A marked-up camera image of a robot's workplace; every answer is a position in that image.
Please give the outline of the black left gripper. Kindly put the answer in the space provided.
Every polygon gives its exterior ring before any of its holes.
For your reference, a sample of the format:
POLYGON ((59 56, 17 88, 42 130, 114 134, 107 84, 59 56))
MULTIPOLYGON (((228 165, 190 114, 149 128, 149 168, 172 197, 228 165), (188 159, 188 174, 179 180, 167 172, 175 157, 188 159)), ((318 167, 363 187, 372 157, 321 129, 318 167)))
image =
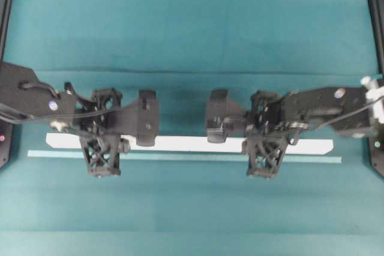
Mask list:
POLYGON ((135 135, 138 146, 154 146, 159 123, 159 101, 152 90, 139 91, 137 103, 122 106, 122 94, 114 88, 93 91, 90 99, 81 97, 72 87, 65 92, 75 98, 74 116, 61 121, 61 131, 77 135, 82 141, 96 141, 108 136, 135 135))

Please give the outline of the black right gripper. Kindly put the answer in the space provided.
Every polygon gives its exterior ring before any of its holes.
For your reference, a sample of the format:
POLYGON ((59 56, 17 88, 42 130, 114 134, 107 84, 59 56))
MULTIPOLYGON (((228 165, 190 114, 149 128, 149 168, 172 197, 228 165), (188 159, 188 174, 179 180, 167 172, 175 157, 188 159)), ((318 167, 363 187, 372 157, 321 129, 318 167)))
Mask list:
POLYGON ((226 130, 223 118, 227 116, 227 135, 243 136, 247 140, 288 142, 290 133, 281 116, 283 97, 278 93, 257 91, 250 108, 232 99, 229 90, 216 89, 206 104, 206 136, 210 143, 224 143, 226 130))

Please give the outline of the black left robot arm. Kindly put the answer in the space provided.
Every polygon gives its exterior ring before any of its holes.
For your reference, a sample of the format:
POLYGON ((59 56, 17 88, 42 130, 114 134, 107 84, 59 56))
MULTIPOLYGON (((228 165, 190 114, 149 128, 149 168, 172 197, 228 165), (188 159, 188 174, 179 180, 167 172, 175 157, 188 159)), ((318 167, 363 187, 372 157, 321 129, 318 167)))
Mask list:
POLYGON ((72 84, 64 91, 41 82, 34 70, 1 63, 1 119, 12 124, 46 122, 57 131, 82 137, 131 135, 139 146, 151 147, 159 130, 160 104, 156 93, 139 91, 123 106, 114 88, 94 90, 81 97, 72 84))

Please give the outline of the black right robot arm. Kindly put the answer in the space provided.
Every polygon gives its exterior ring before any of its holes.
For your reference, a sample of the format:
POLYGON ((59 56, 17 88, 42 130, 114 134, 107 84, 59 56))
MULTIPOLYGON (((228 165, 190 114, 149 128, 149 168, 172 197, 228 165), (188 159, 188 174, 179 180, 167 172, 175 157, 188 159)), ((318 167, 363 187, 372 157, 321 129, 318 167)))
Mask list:
POLYGON ((345 137, 371 137, 383 131, 383 80, 367 77, 360 87, 325 87, 280 95, 257 91, 250 108, 216 89, 206 104, 208 141, 223 143, 234 134, 251 139, 291 136, 330 126, 345 137))

